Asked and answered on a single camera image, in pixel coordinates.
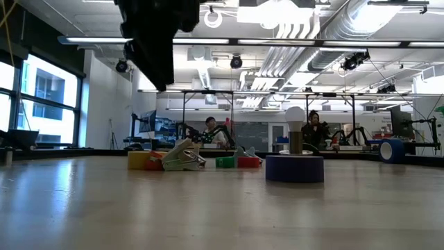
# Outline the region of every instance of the door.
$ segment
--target door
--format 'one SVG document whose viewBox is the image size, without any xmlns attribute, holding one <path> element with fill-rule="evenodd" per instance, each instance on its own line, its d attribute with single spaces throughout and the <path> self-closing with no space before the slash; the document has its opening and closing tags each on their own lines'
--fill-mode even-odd
<svg viewBox="0 0 444 250">
<path fill-rule="evenodd" d="M 276 144 L 276 139 L 280 136 L 288 137 L 289 128 L 287 123 L 268 123 L 268 152 L 273 152 L 273 145 Z M 276 144 L 277 150 L 288 149 L 288 145 Z"/>
</svg>

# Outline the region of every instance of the man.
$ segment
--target man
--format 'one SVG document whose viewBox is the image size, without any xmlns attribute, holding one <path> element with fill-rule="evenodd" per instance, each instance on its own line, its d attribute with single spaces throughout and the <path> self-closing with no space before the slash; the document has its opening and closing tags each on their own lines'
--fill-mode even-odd
<svg viewBox="0 0 444 250">
<path fill-rule="evenodd" d="M 224 134 L 222 131 L 219 131 L 216 135 L 208 135 L 205 136 L 206 133 L 209 133 L 214 128 L 216 128 L 216 120 L 214 117 L 208 117 L 205 120 L 205 125 L 207 125 L 207 128 L 203 131 L 204 134 L 204 143 L 215 143 L 218 144 L 220 147 L 225 147 L 227 144 L 227 141 L 225 139 Z"/>
</svg>

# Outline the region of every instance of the security camera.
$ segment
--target security camera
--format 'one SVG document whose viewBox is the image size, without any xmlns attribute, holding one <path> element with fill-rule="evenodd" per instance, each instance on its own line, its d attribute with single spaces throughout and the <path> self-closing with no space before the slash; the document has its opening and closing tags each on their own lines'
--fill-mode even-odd
<svg viewBox="0 0 444 250">
<path fill-rule="evenodd" d="M 119 59 L 119 62 L 116 65 L 116 70 L 119 73 L 126 73 L 128 70 L 128 63 L 125 59 Z"/>
<path fill-rule="evenodd" d="M 231 59 L 230 66 L 232 69 L 239 69 L 242 67 L 242 59 L 240 55 L 234 55 Z"/>
</svg>

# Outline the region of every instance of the red block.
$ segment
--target red block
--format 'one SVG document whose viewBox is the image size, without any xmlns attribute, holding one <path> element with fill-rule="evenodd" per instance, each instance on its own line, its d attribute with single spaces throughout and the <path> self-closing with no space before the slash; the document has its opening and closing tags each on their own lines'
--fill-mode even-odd
<svg viewBox="0 0 444 250">
<path fill-rule="evenodd" d="M 237 167 L 238 168 L 259 168 L 259 158 L 257 157 L 238 157 Z"/>
</svg>

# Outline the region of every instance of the yellow wire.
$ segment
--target yellow wire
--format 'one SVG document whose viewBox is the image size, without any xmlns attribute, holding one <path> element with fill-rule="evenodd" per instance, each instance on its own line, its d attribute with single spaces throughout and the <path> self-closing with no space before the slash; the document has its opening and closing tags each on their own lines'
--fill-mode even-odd
<svg viewBox="0 0 444 250">
<path fill-rule="evenodd" d="M 13 8 L 15 7 L 15 4 L 17 3 L 16 1 L 12 4 L 11 9 L 8 11 L 8 14 L 6 14 L 6 5 L 5 5 L 5 0 L 1 0 L 1 2 L 3 3 L 3 20 L 5 22 L 5 28 L 6 28 L 6 38 L 8 40 L 8 47 L 9 47 L 9 54 L 11 56 L 11 63 L 12 66 L 15 67 L 14 64 L 14 54 L 12 53 L 12 46 L 11 46 L 11 39 L 9 36 L 9 25 L 8 25 L 8 16 L 9 14 L 12 12 Z"/>
</svg>

